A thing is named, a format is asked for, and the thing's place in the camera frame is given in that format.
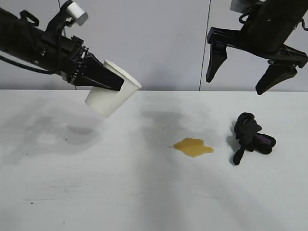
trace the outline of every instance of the table surface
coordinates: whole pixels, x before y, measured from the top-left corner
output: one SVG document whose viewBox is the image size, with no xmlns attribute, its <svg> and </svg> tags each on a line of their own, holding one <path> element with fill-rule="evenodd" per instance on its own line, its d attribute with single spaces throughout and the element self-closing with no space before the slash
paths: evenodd
<svg viewBox="0 0 308 231">
<path fill-rule="evenodd" d="M 87 94 L 0 91 L 1 231 L 308 230 L 308 93 L 140 91 L 109 119 Z M 236 167 L 242 112 L 277 146 Z"/>
</svg>

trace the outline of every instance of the black cloth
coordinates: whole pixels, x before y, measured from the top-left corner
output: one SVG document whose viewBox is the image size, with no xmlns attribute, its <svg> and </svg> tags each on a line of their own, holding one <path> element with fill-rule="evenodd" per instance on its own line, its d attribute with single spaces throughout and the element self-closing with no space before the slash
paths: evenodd
<svg viewBox="0 0 308 231">
<path fill-rule="evenodd" d="M 234 154 L 233 163 L 239 165 L 245 150 L 258 150 L 263 154 L 270 154 L 276 145 L 276 140 L 268 135 L 261 134 L 262 127 L 257 124 L 251 113 L 242 113 L 235 124 L 234 132 L 241 148 Z"/>
</svg>

